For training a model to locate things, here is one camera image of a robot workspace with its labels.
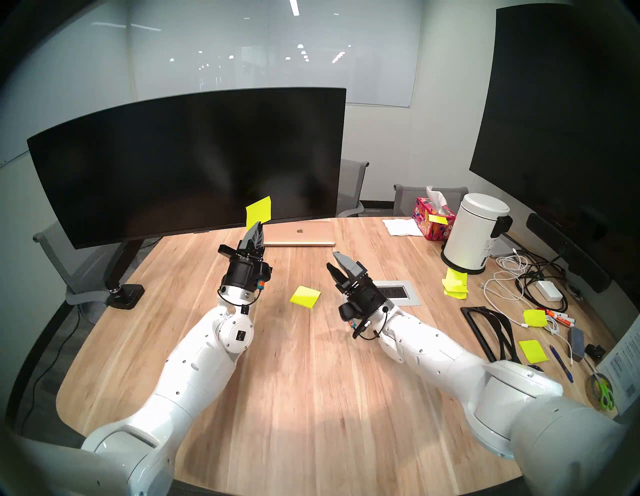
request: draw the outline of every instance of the gray office chair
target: gray office chair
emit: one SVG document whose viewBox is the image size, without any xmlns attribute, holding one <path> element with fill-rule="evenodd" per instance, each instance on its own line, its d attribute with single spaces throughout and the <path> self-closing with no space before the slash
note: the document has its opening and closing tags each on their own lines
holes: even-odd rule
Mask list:
<svg viewBox="0 0 640 496">
<path fill-rule="evenodd" d="M 369 162 L 340 159 L 336 217 L 357 217 L 364 212 L 360 203 L 360 191 L 368 166 Z"/>
<path fill-rule="evenodd" d="M 76 250 L 59 222 L 33 236 L 67 285 L 65 299 L 79 305 L 84 318 L 95 324 L 107 308 L 109 291 L 104 286 L 104 272 L 119 244 L 105 244 Z M 136 258 L 120 283 L 129 279 L 140 265 Z"/>
<path fill-rule="evenodd" d="M 447 199 L 447 206 L 456 214 L 460 208 L 462 198 L 469 192 L 466 186 L 461 188 L 432 188 L 441 192 Z M 394 216 L 411 217 L 415 208 L 415 199 L 419 196 L 427 197 L 427 188 L 414 188 L 412 186 L 403 186 L 402 184 L 394 184 L 396 197 L 394 198 Z"/>
</svg>

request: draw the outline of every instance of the white power adapter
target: white power adapter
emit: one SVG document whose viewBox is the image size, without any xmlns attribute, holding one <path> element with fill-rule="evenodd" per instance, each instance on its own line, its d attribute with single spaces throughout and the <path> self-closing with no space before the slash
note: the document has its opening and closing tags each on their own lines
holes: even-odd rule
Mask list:
<svg viewBox="0 0 640 496">
<path fill-rule="evenodd" d="M 562 293 L 558 291 L 555 284 L 551 281 L 537 281 L 536 285 L 538 291 L 547 301 L 561 301 Z"/>
</svg>

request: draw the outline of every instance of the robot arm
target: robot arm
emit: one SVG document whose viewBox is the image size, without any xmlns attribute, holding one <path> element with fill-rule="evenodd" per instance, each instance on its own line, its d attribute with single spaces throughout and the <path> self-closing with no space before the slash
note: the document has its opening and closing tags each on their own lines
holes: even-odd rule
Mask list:
<svg viewBox="0 0 640 496">
<path fill-rule="evenodd" d="M 84 495 L 167 494 L 180 444 L 194 419 L 225 388 L 253 340 L 255 292 L 271 278 L 271 267 L 262 260 L 260 223 L 247 231 L 236 250 L 223 244 L 218 252 L 229 258 L 218 306 L 169 355 L 142 408 L 96 429 L 81 450 L 20 440 L 52 485 Z"/>
<path fill-rule="evenodd" d="M 478 442 L 515 459 L 534 493 L 575 493 L 597 476 L 621 426 L 563 397 L 562 386 L 541 372 L 469 353 L 386 299 L 361 263 L 333 255 L 346 276 L 327 268 L 343 294 L 339 312 L 353 338 L 372 330 L 389 357 L 456 398 Z"/>
</svg>

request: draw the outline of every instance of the wooden table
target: wooden table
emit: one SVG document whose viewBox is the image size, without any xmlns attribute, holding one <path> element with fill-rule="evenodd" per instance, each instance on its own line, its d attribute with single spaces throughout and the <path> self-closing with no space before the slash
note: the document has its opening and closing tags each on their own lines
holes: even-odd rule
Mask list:
<svg viewBox="0 0 640 496">
<path fill-rule="evenodd" d="M 267 248 L 273 276 L 257 303 L 253 344 L 193 424 L 175 477 L 240 495 L 447 495 L 519 476 L 515 462 L 474 440 L 453 398 L 391 361 L 377 343 L 351 338 L 338 315 L 342 296 L 325 268 L 335 249 L 359 260 L 375 280 L 409 280 L 422 306 L 404 309 L 484 358 L 460 307 L 486 305 L 479 284 L 497 270 L 495 262 L 469 276 L 468 298 L 456 300 L 443 294 L 440 243 L 391 237 L 380 218 L 332 222 L 335 248 Z M 130 280 L 147 290 L 136 308 L 107 309 L 69 369 L 57 398 L 66 424 L 88 435 L 142 406 L 171 350 L 216 305 L 228 266 L 218 245 L 236 246 L 243 234 L 240 228 L 184 234 L 158 244 Z M 289 303 L 300 284 L 322 291 L 311 310 Z M 611 349 L 601 320 L 569 298 L 586 342 Z M 528 308 L 504 300 L 499 306 L 520 318 Z M 497 350 L 484 319 L 476 321 Z M 566 356 L 563 342 L 544 330 L 513 330 L 516 340 L 538 339 Z M 588 404 L 587 365 L 573 365 L 572 385 L 548 355 L 544 371 L 566 396 Z"/>
</svg>

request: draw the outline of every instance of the yellow sticky note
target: yellow sticky note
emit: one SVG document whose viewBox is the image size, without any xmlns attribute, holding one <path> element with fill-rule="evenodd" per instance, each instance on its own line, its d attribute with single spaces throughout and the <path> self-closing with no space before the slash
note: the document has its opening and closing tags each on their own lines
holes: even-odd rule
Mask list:
<svg viewBox="0 0 640 496">
<path fill-rule="evenodd" d="M 298 286 L 298 289 L 296 289 L 296 292 L 291 296 L 289 301 L 297 305 L 302 305 L 303 307 L 313 308 L 319 296 L 320 291 L 309 287 Z"/>
<path fill-rule="evenodd" d="M 466 272 L 458 272 L 457 270 L 453 270 L 451 267 L 447 268 L 447 276 L 446 279 L 453 279 L 455 281 L 460 281 L 464 286 L 467 285 L 467 273 Z"/>
<path fill-rule="evenodd" d="M 260 221 L 263 224 L 271 220 L 271 197 L 267 196 L 262 200 L 249 205 L 246 208 L 246 229 L 249 230 L 253 225 Z"/>
<path fill-rule="evenodd" d="M 446 289 L 449 292 L 451 292 L 451 291 L 454 291 L 454 292 L 469 292 L 469 290 L 467 289 L 467 286 L 462 284 L 457 279 L 442 279 L 442 285 L 444 286 L 444 289 Z"/>
<path fill-rule="evenodd" d="M 448 224 L 447 218 L 440 215 L 429 214 L 429 221 L 436 222 L 438 224 Z"/>
<path fill-rule="evenodd" d="M 452 296 L 453 298 L 458 298 L 459 300 L 465 300 L 467 298 L 467 292 L 458 292 L 458 291 L 447 291 L 444 290 L 444 294 L 447 296 Z"/>
<path fill-rule="evenodd" d="M 544 310 L 525 310 L 524 323 L 531 327 L 544 327 L 547 325 L 547 316 Z"/>
<path fill-rule="evenodd" d="M 524 356 L 527 357 L 530 364 L 537 364 L 548 360 L 545 355 L 545 351 L 537 340 L 532 339 L 530 341 L 518 341 L 518 344 L 522 348 Z"/>
</svg>

